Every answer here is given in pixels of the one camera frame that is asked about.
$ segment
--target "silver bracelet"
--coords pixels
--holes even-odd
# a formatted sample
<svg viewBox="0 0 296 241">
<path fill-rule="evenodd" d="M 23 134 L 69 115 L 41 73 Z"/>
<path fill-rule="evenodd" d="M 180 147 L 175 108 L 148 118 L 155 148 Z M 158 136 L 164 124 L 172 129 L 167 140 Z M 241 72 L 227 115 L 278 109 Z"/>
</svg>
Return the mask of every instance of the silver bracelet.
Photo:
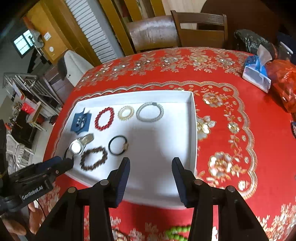
<svg viewBox="0 0 296 241">
<path fill-rule="evenodd" d="M 154 105 L 159 109 L 160 113 L 159 113 L 158 117 L 155 117 L 155 118 L 142 118 L 142 117 L 140 117 L 141 110 L 143 110 L 143 108 L 145 108 L 146 106 L 149 106 L 149 105 Z M 160 105 L 158 103 L 155 103 L 155 102 L 147 102 L 147 103 L 141 105 L 140 108 L 137 110 L 136 117 L 137 117 L 138 120 L 143 121 L 143 122 L 156 122 L 156 121 L 160 120 L 163 117 L 163 112 L 164 111 L 163 111 L 162 105 Z"/>
</svg>

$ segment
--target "black plastic bag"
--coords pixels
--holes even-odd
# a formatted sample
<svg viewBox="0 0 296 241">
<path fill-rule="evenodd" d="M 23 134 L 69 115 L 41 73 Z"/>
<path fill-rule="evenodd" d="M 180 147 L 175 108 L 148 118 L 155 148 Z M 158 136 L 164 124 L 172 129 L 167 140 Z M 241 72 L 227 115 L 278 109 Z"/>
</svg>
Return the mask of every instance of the black plastic bag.
<svg viewBox="0 0 296 241">
<path fill-rule="evenodd" d="M 277 59 L 275 46 L 265 38 L 248 29 L 239 29 L 234 32 L 237 41 L 236 50 L 257 54 L 258 47 L 262 44 L 271 54 L 272 59 Z"/>
</svg>

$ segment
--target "orange plastic bag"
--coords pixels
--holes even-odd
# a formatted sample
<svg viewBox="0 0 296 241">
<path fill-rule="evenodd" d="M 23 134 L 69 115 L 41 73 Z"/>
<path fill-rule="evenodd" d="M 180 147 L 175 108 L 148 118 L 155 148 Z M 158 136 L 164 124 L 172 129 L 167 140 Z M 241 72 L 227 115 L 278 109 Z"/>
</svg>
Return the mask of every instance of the orange plastic bag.
<svg viewBox="0 0 296 241">
<path fill-rule="evenodd" d="M 274 60 L 266 65 L 273 89 L 289 113 L 296 112 L 296 65 L 289 60 Z"/>
</svg>

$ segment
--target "screw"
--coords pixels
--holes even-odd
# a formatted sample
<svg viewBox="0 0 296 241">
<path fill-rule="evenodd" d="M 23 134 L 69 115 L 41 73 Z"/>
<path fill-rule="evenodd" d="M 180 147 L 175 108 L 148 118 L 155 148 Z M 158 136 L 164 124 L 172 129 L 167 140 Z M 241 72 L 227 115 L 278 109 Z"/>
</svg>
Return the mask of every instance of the screw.
<svg viewBox="0 0 296 241">
<path fill-rule="evenodd" d="M 104 180 L 100 181 L 100 184 L 101 184 L 102 186 L 106 186 L 106 185 L 109 184 L 109 181 L 108 181 L 107 179 L 104 179 Z"/>
<path fill-rule="evenodd" d="M 202 183 L 203 183 L 203 181 L 200 179 L 194 180 L 194 184 L 196 184 L 196 185 L 202 185 Z"/>
<path fill-rule="evenodd" d="M 75 191 L 76 191 L 76 188 L 75 187 L 68 188 L 68 193 L 73 193 Z"/>
<path fill-rule="evenodd" d="M 234 192 L 235 191 L 235 187 L 234 186 L 228 186 L 227 189 L 230 192 Z"/>
</svg>

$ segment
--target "red tablecloth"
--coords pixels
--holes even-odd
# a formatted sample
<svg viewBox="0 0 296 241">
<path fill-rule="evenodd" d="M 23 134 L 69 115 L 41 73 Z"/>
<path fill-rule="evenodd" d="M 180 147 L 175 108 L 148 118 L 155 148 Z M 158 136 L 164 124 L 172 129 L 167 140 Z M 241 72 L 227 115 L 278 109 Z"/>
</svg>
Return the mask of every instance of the red tablecloth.
<svg viewBox="0 0 296 241">
<path fill-rule="evenodd" d="M 44 159 L 54 156 L 66 120 L 80 100 L 129 91 L 192 91 L 199 139 L 197 178 L 215 187 L 235 186 L 269 239 L 283 240 L 296 223 L 291 116 L 270 95 L 241 78 L 247 56 L 207 47 L 174 48 L 124 57 L 89 70 L 65 103 Z M 54 190 L 41 198 L 46 212 L 70 186 L 85 188 L 61 175 Z M 112 227 L 137 241 L 165 239 L 166 229 L 189 225 L 192 213 L 192 209 L 166 210 L 125 201 L 110 210 Z M 89 240 L 87 213 L 85 230 Z"/>
</svg>

